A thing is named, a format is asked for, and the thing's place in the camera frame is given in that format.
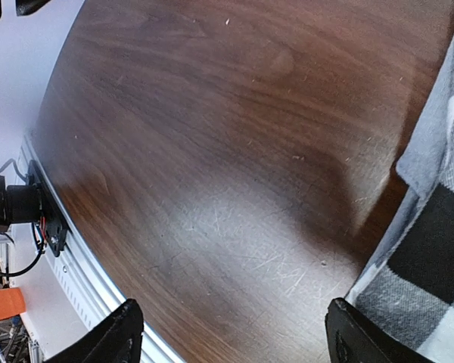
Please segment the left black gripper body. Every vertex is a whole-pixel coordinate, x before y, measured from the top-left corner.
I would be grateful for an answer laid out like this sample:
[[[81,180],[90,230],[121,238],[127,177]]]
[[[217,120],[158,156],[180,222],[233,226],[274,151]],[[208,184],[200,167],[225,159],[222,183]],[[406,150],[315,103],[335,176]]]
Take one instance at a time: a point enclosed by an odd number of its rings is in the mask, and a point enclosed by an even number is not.
[[[6,17],[25,17],[45,7],[50,0],[0,0],[0,19]]]

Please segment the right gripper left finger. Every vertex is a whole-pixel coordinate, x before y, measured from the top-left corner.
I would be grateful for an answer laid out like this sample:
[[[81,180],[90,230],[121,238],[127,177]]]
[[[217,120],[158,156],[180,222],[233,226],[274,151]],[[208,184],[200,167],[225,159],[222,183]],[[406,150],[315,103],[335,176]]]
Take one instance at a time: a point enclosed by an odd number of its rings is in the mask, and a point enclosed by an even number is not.
[[[127,299],[93,330],[48,362],[139,362],[143,314],[134,299]]]

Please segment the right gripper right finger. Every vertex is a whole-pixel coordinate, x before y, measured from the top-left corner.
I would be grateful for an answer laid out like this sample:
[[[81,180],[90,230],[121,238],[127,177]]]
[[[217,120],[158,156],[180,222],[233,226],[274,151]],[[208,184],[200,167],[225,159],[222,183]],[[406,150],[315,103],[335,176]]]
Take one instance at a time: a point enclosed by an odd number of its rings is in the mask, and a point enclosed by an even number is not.
[[[328,352],[335,363],[430,363],[397,342],[343,298],[333,299],[325,316]]]

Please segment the black white plaid shirt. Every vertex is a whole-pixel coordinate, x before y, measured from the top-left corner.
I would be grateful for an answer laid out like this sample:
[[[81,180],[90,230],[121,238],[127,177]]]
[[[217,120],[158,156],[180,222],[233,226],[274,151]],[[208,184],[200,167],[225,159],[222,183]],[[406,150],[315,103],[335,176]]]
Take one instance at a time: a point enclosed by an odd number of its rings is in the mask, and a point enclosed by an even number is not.
[[[454,58],[451,76],[440,173],[424,199],[407,185],[381,242],[343,298],[431,362],[454,362]]]

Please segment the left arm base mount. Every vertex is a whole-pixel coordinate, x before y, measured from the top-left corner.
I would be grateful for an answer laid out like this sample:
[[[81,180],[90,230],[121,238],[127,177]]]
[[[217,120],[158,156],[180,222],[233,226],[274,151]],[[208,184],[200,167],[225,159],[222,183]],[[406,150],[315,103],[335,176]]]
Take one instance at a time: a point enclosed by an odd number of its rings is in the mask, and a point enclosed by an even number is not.
[[[40,213],[42,236],[48,243],[53,255],[59,257],[66,245],[67,221],[61,208],[53,195],[53,190],[48,186],[44,172],[39,163],[31,160],[27,172],[28,184],[34,186],[40,196]]]

